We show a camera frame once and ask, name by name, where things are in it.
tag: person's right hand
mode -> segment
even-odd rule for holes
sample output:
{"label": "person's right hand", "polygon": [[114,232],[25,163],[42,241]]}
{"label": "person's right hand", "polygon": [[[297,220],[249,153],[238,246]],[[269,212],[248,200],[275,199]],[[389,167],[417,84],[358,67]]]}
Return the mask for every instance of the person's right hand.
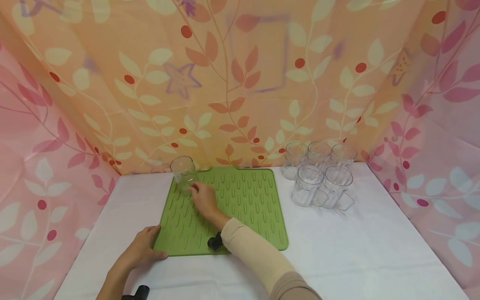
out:
{"label": "person's right hand", "polygon": [[194,181],[188,189],[192,192],[193,204],[206,219],[211,218],[218,211],[213,187]]}
{"label": "person's right hand", "polygon": [[216,205],[215,189],[198,181],[194,181],[188,189],[192,192],[193,204],[200,214],[221,231],[231,217]]}

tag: pink fabric curtain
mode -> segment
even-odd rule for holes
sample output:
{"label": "pink fabric curtain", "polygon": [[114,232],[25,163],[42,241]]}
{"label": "pink fabric curtain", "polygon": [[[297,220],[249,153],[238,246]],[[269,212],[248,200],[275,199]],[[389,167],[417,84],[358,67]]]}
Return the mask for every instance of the pink fabric curtain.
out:
{"label": "pink fabric curtain", "polygon": [[480,1],[456,2],[461,17],[447,18],[441,39],[423,33],[429,65],[401,95],[403,107],[377,147],[361,154],[469,297],[478,299]]}
{"label": "pink fabric curtain", "polygon": [[0,45],[0,299],[52,299],[118,174]]}

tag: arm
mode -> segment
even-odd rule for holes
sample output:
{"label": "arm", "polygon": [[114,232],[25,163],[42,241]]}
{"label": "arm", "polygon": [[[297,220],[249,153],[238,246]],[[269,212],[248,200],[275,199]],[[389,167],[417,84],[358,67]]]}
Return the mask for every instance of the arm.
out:
{"label": "arm", "polygon": [[96,300],[120,300],[123,296],[128,275],[133,269],[143,264],[167,258],[165,252],[152,249],[155,236],[159,230],[160,225],[150,226],[137,233],[133,242],[120,255],[107,273],[107,278]]}
{"label": "arm", "polygon": [[255,273],[270,299],[321,299],[272,244],[218,209],[212,187],[195,182],[190,191],[197,210],[222,232],[225,247]]}

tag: glass rim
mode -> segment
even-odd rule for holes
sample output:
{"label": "glass rim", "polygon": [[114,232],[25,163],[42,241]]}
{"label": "glass rim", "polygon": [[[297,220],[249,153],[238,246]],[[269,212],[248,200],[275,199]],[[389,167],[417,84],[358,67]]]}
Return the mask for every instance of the glass rim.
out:
{"label": "glass rim", "polygon": [[[310,146],[312,146],[312,145],[315,146],[315,145],[320,145],[320,144],[326,145],[326,146],[328,147],[328,149],[330,149],[330,151],[329,151],[329,153],[328,153],[327,155],[319,155],[318,152],[314,152],[314,151],[312,151],[312,150],[310,149]],[[318,155],[318,156],[329,156],[329,155],[332,153],[332,151],[333,151],[333,150],[332,150],[332,147],[330,147],[330,145],[327,144],[327,143],[325,143],[325,142],[311,142],[311,143],[308,145],[308,152],[309,152],[309,153],[313,153],[313,154]]]}
{"label": "glass rim", "polygon": [[192,164],[193,167],[195,168],[195,164],[193,163],[193,158],[191,158],[190,156],[187,156],[187,155],[182,155],[182,156],[176,157],[174,160],[172,160],[172,161],[170,162],[170,170],[171,170],[172,172],[177,172],[177,173],[182,173],[182,172],[185,172],[186,170],[188,170],[189,167],[185,168],[185,170],[176,170],[176,171],[174,171],[174,170],[172,169],[172,164],[173,164],[174,161],[176,161],[177,159],[180,159],[180,158],[185,158],[185,157],[190,160],[191,164]]}
{"label": "glass rim", "polygon": [[[316,182],[316,183],[310,183],[310,182],[306,182],[305,180],[303,180],[300,176],[300,169],[306,169],[306,168],[315,168],[318,170],[318,173],[320,173],[322,175],[322,180],[320,180],[319,182]],[[319,167],[316,167],[314,165],[302,165],[299,167],[299,169],[297,170],[297,178],[300,179],[302,182],[305,182],[306,184],[309,184],[309,185],[317,185],[317,184],[321,184],[324,179],[325,179],[325,174],[322,172],[322,170],[319,168]]]}
{"label": "glass rim", "polygon": [[357,158],[357,156],[359,155],[359,153],[358,153],[357,149],[355,149],[355,147],[353,147],[353,146],[351,146],[351,145],[349,145],[349,144],[344,144],[344,143],[342,143],[342,144],[340,144],[340,143],[335,144],[335,145],[332,147],[332,153],[335,153],[336,155],[338,155],[338,153],[335,152],[335,147],[338,146],[338,145],[341,145],[342,147],[343,147],[344,145],[346,145],[346,146],[348,146],[348,147],[351,147],[351,148],[355,151],[355,155],[353,155],[353,156],[350,157],[349,159],[355,159],[355,158]]}
{"label": "glass rim", "polygon": [[[350,182],[349,182],[348,184],[337,184],[337,183],[331,181],[331,180],[328,178],[328,176],[327,176],[328,170],[329,170],[329,169],[335,169],[335,168],[339,168],[339,169],[346,170],[346,171],[348,172],[348,174],[350,174],[351,180],[349,180]],[[324,176],[325,176],[325,178],[326,178],[329,182],[333,183],[334,185],[338,185],[338,186],[349,186],[349,185],[351,185],[351,184],[353,183],[353,174],[352,174],[352,172],[351,172],[348,168],[346,168],[346,167],[341,167],[341,166],[331,166],[331,167],[328,167],[328,168],[325,170],[325,175],[324,175]]]}
{"label": "glass rim", "polygon": [[[295,155],[295,154],[292,154],[288,151],[288,146],[291,145],[291,144],[298,144],[299,146],[303,146],[302,148],[305,148],[306,149],[306,152],[304,155]],[[304,144],[304,143],[301,143],[301,142],[290,142],[288,143],[286,146],[285,146],[285,153],[288,153],[292,156],[295,156],[295,157],[303,157],[303,156],[307,156],[308,155],[308,147]]]}

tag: person's left hand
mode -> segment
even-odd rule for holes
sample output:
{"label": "person's left hand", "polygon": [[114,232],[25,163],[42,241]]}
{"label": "person's left hand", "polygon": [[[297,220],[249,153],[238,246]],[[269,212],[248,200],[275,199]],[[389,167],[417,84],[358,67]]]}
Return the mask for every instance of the person's left hand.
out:
{"label": "person's left hand", "polygon": [[152,249],[159,231],[160,225],[145,227],[137,233],[133,242],[120,255],[117,262],[129,270],[133,270],[143,264],[166,259],[167,253]]}

